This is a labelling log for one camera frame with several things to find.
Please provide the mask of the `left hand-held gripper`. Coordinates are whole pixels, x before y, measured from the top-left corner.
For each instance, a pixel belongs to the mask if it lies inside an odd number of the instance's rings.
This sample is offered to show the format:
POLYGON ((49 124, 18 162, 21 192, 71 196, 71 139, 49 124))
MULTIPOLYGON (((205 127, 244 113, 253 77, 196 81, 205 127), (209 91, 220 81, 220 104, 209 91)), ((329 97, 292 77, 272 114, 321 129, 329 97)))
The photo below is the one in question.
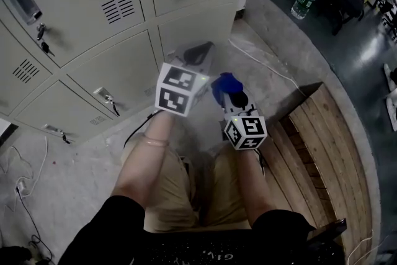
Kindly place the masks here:
POLYGON ((208 91, 210 67, 215 57, 213 42, 191 42, 174 52, 187 68, 163 63, 156 85, 155 108, 186 117, 208 91))

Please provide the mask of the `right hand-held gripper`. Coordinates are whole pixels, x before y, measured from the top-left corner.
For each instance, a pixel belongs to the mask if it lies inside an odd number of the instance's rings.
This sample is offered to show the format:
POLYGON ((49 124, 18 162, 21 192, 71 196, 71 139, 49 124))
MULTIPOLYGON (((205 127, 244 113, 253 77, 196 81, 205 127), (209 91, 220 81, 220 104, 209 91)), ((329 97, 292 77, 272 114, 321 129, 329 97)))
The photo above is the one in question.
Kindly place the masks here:
POLYGON ((223 93, 222 109, 224 118, 230 118, 223 132, 235 150, 255 150, 267 138, 263 116, 257 116, 253 97, 245 92, 239 96, 238 109, 228 93, 223 93))

